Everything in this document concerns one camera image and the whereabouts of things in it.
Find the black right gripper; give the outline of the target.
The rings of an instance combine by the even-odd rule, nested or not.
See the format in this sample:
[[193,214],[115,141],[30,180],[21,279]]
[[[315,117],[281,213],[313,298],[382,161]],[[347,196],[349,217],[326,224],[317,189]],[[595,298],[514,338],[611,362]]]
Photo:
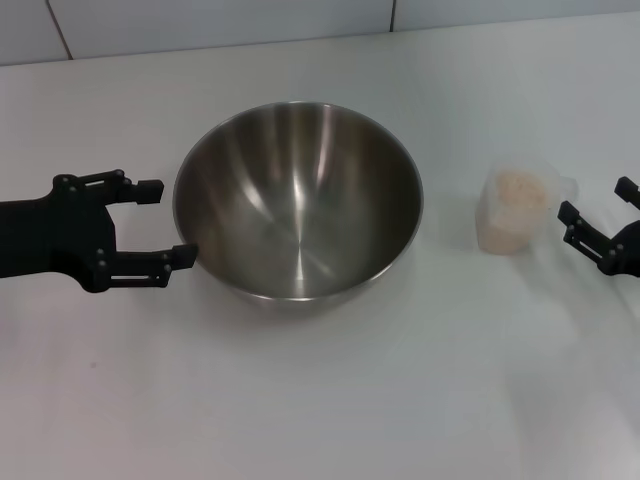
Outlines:
[[[640,209],[639,186],[630,178],[620,177],[614,193],[624,202]],[[557,218],[566,227],[563,241],[593,261],[601,273],[608,276],[640,276],[639,220],[627,225],[610,239],[584,220],[569,201],[560,204]]]

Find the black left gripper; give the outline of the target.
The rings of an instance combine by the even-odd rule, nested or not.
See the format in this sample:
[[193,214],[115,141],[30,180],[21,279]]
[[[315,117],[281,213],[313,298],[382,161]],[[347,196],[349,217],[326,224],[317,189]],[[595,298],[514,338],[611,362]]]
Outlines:
[[1,203],[1,276],[60,273],[89,293],[111,288],[166,288],[173,272],[190,269],[197,245],[153,252],[119,252],[106,209],[161,201],[161,180],[135,183],[123,170],[60,174],[37,199]]

